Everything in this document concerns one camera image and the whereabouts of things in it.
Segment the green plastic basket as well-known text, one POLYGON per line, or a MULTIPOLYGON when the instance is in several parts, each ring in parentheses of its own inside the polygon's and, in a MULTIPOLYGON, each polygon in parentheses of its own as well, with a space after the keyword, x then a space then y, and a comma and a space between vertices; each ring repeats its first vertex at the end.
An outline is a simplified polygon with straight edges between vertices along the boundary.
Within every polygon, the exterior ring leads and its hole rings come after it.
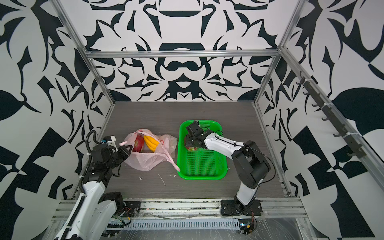
POLYGON ((228 171, 226 156, 205 149, 189 151, 185 147, 188 134, 187 126, 193 121, 187 120, 180 125, 177 151, 178 175, 185 180, 221 180, 228 171))

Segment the pink plastic bag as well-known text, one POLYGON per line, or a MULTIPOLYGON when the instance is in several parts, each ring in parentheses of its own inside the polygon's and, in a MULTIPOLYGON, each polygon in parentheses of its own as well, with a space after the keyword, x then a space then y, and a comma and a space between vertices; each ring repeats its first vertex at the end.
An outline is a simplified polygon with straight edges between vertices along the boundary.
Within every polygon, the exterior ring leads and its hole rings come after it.
POLYGON ((140 153, 132 151, 131 155, 125 160, 126 164, 136 170, 148 172, 162 162, 169 162, 178 172, 180 171, 180 168, 173 160, 178 144, 177 138, 171 135, 158 136, 153 134, 148 129, 139 129, 130 133, 124 141, 120 143, 120 146, 134 146, 134 142, 138 134, 155 138, 159 141, 159 145, 153 153, 149 150, 146 143, 144 143, 143 150, 140 153))

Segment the yellow banana bunch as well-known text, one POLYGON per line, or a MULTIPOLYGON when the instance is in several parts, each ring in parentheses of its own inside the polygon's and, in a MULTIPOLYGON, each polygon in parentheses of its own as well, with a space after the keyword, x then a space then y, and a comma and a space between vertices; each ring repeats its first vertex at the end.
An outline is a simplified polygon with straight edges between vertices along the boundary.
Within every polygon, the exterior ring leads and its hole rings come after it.
POLYGON ((159 141, 157 141, 153 137, 146 136, 146 135, 144 135, 143 138, 149 150, 151 150, 154 153, 156 151, 157 146, 159 145, 159 141))

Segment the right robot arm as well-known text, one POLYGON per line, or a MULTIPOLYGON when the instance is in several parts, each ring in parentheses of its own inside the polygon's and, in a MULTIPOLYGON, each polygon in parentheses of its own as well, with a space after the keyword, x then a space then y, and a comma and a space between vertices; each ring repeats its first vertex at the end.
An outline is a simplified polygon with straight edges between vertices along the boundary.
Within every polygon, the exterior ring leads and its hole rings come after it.
POLYGON ((186 127, 185 147, 189 149, 206 149, 216 151, 234 163, 241 181, 234 197, 235 213, 246 214, 251 209, 255 195, 271 170, 267 157, 253 141, 236 142, 220 136, 212 130, 204 130, 199 121, 193 121, 186 127))

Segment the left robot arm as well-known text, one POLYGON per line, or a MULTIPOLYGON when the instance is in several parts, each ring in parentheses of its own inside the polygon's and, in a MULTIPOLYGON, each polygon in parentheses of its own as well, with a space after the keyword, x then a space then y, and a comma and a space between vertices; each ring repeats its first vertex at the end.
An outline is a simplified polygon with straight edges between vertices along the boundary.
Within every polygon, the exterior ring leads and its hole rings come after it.
POLYGON ((131 145, 116 148, 106 143, 92 149, 90 167, 80 184, 81 193, 56 240, 100 239, 110 218, 126 207, 120 192, 106 193, 105 190, 113 169, 131 155, 132 149, 131 145))

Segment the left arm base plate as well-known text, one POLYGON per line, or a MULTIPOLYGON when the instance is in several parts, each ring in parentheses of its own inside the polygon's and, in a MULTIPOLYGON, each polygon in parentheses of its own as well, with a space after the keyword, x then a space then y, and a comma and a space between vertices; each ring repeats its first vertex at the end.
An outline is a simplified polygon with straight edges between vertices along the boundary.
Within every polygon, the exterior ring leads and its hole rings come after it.
POLYGON ((121 218, 134 217, 141 211, 141 201, 124 201, 121 207, 118 207, 116 217, 121 218))

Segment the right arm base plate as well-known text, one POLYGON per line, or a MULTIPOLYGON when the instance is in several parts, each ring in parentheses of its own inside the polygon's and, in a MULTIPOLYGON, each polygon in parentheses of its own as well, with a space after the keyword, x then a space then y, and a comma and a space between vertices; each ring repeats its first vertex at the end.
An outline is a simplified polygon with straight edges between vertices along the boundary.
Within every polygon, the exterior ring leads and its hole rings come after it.
POLYGON ((263 212, 261 202, 253 200, 248 205, 244 206, 238 200, 221 200, 221 215, 224 217, 231 216, 261 216, 263 212))

